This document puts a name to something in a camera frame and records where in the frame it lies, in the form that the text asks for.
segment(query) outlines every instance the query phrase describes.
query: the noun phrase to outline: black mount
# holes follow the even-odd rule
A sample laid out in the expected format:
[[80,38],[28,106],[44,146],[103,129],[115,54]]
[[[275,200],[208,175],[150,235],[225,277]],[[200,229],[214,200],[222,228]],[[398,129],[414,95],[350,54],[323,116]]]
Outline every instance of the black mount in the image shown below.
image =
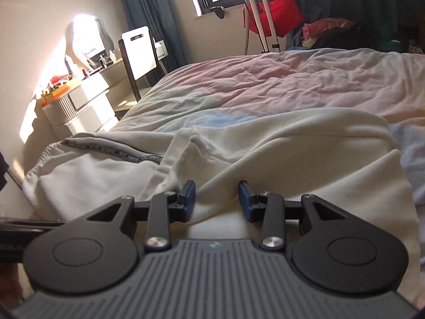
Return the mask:
[[[23,254],[31,284],[63,295],[95,293],[122,281],[145,253],[171,248],[169,224],[187,222],[196,188],[155,195],[150,204],[122,196],[32,241]],[[137,221],[148,220],[143,245],[133,241]]]
[[[39,226],[23,255],[37,292],[14,315],[408,319],[417,313],[393,292],[409,260],[387,232],[313,194],[286,201],[242,181],[246,219],[263,222],[259,248],[250,240],[180,240],[172,248],[169,224],[190,219],[195,196],[188,181],[180,193],[142,203],[122,196],[69,223],[46,223],[46,233]],[[286,242],[286,219],[299,220],[295,244]],[[137,244],[142,220],[146,235]],[[31,226],[4,224],[24,234]]]
[[257,194],[242,181],[239,202],[249,222],[263,222],[259,247],[265,250],[284,251],[282,222],[299,220],[302,236],[290,258],[309,282],[350,296],[397,290],[400,285],[409,263],[400,240],[318,196],[306,194],[301,202],[291,202],[278,194]]

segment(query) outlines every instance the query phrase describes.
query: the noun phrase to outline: pink clothing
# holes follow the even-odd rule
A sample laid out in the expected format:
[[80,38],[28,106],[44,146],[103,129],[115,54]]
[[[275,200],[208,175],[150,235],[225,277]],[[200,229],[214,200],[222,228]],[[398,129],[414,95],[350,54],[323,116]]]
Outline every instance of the pink clothing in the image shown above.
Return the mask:
[[324,18],[317,20],[312,24],[304,24],[303,26],[303,38],[309,39],[312,37],[318,37],[323,32],[334,27],[342,27],[348,29],[354,26],[354,22],[351,22],[344,18]]

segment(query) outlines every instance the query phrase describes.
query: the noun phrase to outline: bottle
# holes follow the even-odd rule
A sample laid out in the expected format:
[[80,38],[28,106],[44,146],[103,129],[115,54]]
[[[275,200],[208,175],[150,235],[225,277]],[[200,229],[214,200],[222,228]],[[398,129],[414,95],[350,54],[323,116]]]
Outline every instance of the bottle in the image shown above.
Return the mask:
[[122,55],[121,55],[121,49],[120,49],[120,47],[117,45],[116,46],[116,48],[115,48],[115,51],[114,51],[114,55],[115,55],[115,57],[116,57],[116,59],[118,60],[119,58],[122,58]]
[[116,56],[112,50],[109,51],[109,58],[112,60],[113,63],[116,63]]
[[84,68],[82,69],[82,73],[84,74],[84,79],[87,79],[88,78],[88,74],[87,74],[87,71]]
[[106,68],[106,60],[105,60],[105,58],[103,57],[103,55],[100,55],[100,60],[102,61],[102,63],[103,63],[103,67],[104,68]]
[[71,76],[81,75],[81,71],[69,55],[65,55],[65,66]]

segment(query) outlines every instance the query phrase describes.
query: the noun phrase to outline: red bag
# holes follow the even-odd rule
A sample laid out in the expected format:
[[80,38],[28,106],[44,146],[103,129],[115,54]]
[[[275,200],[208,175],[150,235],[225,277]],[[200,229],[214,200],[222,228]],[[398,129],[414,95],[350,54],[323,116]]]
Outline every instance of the red bag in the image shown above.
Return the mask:
[[[292,31],[295,27],[304,21],[304,18],[297,7],[295,0],[267,0],[267,2],[269,3],[271,18],[275,24],[276,35],[278,37],[285,37],[288,32]],[[270,37],[270,25],[267,20],[266,11],[264,10],[264,4],[262,2],[257,2],[257,6],[261,23],[263,25],[264,35],[266,37]],[[252,14],[251,4],[249,4],[248,7],[250,15],[252,15],[252,17],[249,18],[249,29],[252,32],[258,34],[256,21],[254,20],[254,15]]]

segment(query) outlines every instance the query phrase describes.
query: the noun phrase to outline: pile of clothes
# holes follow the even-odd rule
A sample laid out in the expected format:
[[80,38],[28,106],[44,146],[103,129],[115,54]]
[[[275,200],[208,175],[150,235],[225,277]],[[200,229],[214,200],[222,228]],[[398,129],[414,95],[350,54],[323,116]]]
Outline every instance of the pile of clothes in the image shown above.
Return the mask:
[[321,37],[327,30],[333,29],[335,27],[349,29],[354,25],[354,22],[344,18],[323,18],[311,24],[304,24],[303,47],[308,49],[313,48],[319,37]]

